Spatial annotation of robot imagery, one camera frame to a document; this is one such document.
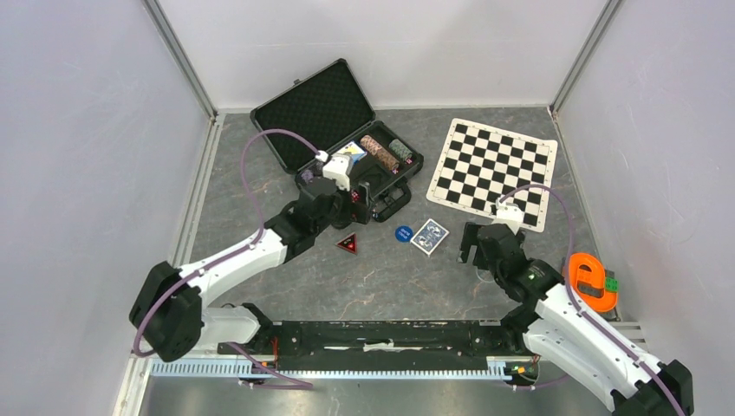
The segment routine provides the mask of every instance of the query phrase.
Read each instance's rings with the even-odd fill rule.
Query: blue chip
[[[402,225],[395,229],[395,238],[402,242],[402,243],[408,243],[409,240],[411,240],[411,237],[413,237],[413,230],[406,227],[405,225]]]

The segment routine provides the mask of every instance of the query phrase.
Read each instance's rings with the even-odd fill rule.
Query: green block
[[[618,292],[618,281],[614,279],[613,277],[606,277],[605,278],[605,290],[608,292],[617,293]]]

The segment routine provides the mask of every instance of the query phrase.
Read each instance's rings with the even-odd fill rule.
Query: red triangle
[[[337,243],[337,247],[345,251],[349,251],[352,254],[357,254],[357,242],[355,241],[354,237],[354,233],[346,236],[339,243]]]

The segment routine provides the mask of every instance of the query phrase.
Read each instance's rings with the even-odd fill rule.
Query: marble surface
[[[547,110],[386,110],[379,111],[378,118],[426,158],[424,169],[409,182],[411,203],[385,223],[352,224],[346,230],[324,231],[311,250],[277,269],[252,277],[225,293],[213,306],[254,302],[273,320],[494,319],[515,307],[495,283],[478,280],[471,265],[456,263],[464,222],[489,224],[489,218],[429,202],[426,191],[453,118],[542,140],[558,140]],[[256,132],[248,114],[226,116],[192,260],[210,256],[248,237],[257,228],[257,216],[245,197],[239,174],[243,145]],[[276,215],[297,197],[292,177],[281,169],[264,142],[253,144],[246,165],[251,187],[266,218]],[[564,152],[557,155],[552,187],[571,210],[576,250],[596,253]],[[398,226],[417,230],[428,218],[450,231],[431,257],[409,243],[400,243],[394,236]],[[353,231],[357,256],[335,247],[337,241]],[[530,257],[559,264],[567,241],[563,211],[551,200],[546,230],[529,231],[524,247]]]

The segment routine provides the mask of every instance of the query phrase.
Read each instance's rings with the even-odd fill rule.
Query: chessboard
[[[502,195],[519,186],[551,186],[554,140],[540,140],[473,121],[454,119],[426,197],[438,204],[494,218]],[[524,212],[522,228],[541,232],[549,193],[531,188],[508,202]]]

